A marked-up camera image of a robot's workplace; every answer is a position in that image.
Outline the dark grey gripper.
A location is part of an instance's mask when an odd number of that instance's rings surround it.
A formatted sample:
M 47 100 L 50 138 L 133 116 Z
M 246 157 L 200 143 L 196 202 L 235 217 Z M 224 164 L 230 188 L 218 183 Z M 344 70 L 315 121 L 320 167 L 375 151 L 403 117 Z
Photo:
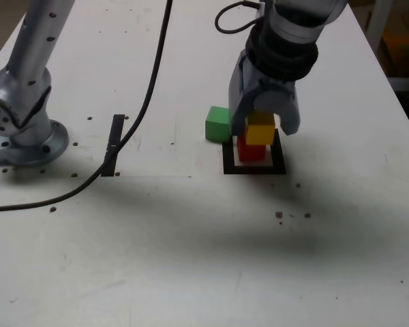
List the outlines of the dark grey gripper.
M 271 90 L 256 96 L 258 85 L 263 87 L 277 85 L 293 90 L 295 84 L 295 81 L 278 80 L 262 73 L 253 66 L 247 52 L 242 50 L 234 67 L 228 89 L 231 134 L 239 136 L 244 132 L 245 119 L 254 108 L 257 111 L 277 115 L 280 127 L 287 136 L 297 133 L 301 118 L 294 93 L 286 90 Z

